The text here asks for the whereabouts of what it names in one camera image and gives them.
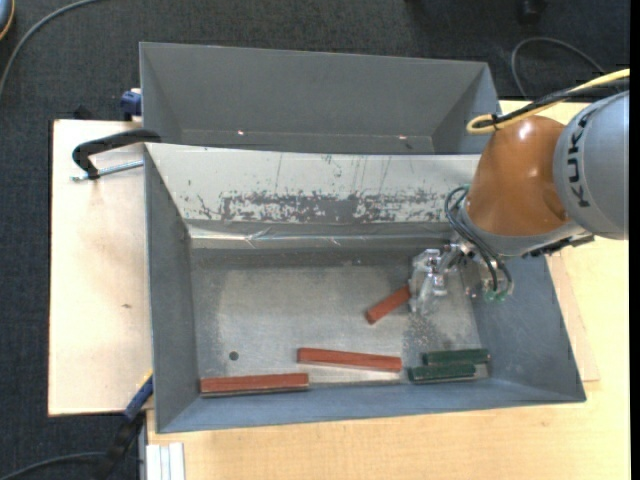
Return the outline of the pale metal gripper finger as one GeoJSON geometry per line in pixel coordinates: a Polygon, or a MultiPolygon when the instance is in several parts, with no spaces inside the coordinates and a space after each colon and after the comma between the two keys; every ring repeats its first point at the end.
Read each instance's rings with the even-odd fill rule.
{"type": "Polygon", "coordinates": [[[438,273],[438,265],[441,259],[440,249],[426,249],[411,261],[411,276],[409,286],[422,288],[429,286],[435,274],[438,273]]]}
{"type": "Polygon", "coordinates": [[[447,295],[443,273],[415,270],[410,278],[410,311],[423,312],[434,297],[447,295]]]}

